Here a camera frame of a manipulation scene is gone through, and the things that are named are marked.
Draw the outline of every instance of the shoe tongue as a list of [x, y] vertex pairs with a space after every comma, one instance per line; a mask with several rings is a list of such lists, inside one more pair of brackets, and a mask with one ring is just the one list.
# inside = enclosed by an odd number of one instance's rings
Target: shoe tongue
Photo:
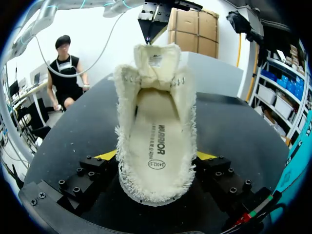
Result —
[[135, 62], [142, 77], [142, 88], [170, 91], [181, 50], [175, 44], [165, 47], [138, 45], [135, 47]]

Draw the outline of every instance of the shoe label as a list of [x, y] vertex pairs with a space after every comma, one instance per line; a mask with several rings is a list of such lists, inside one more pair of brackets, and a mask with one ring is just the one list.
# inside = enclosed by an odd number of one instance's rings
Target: shoe label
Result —
[[157, 154], [165, 154], [165, 125], [158, 126]]
[[156, 137], [156, 125], [152, 124], [152, 133], [149, 146], [149, 162], [148, 166], [155, 170], [163, 169], [166, 166], [166, 163], [162, 160], [153, 159], [154, 148], [157, 147], [158, 155], [165, 155], [165, 125], [158, 125], [158, 135]]
[[160, 67], [161, 60], [162, 60], [162, 56], [161, 55], [153, 55], [152, 57], [149, 58], [148, 63], [152, 67]]

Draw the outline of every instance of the person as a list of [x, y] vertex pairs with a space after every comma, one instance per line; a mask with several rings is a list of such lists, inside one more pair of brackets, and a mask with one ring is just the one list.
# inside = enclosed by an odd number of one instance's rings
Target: person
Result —
[[[57, 39], [55, 48], [58, 52], [58, 57], [54, 60], [50, 67], [55, 71], [65, 74], [73, 75], [83, 71], [79, 58], [69, 55], [68, 49], [71, 39], [68, 35], [64, 35]], [[65, 78], [54, 74], [48, 67], [48, 87], [47, 92], [53, 103], [55, 111], [59, 110], [59, 104], [68, 109], [74, 102], [82, 96], [84, 91], [90, 87], [86, 73], [81, 75], [84, 86], [81, 88], [77, 84], [77, 77]], [[56, 97], [52, 91], [52, 86], [56, 87]]]

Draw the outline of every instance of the black platform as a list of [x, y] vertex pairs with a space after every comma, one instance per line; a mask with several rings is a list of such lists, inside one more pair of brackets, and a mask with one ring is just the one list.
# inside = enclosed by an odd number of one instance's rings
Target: black platform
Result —
[[[116, 148], [117, 95], [114, 83], [100, 81], [85, 93], [52, 128], [39, 148], [25, 184], [44, 179], [58, 188], [87, 155]], [[197, 94], [197, 147], [232, 161], [235, 172], [253, 182], [253, 191], [273, 190], [282, 173], [288, 148], [279, 135], [245, 102], [232, 97]], [[197, 180], [182, 198], [163, 207], [131, 200], [115, 178], [82, 218], [129, 233], [219, 233], [228, 218]]]

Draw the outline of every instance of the black shorts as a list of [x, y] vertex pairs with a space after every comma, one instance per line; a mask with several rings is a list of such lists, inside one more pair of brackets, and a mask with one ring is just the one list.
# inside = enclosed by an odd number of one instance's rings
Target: black shorts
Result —
[[57, 96], [57, 99], [58, 99], [58, 103], [60, 105], [62, 105], [63, 108], [65, 108], [64, 106], [64, 102], [67, 98], [72, 98], [74, 101], [76, 101], [79, 97], [81, 97], [83, 94], [83, 90], [81, 87], [77, 88], [75, 91], [73, 92], [70, 92], [70, 93], [60, 93], [60, 92], [57, 92], [56, 93], [56, 96]]

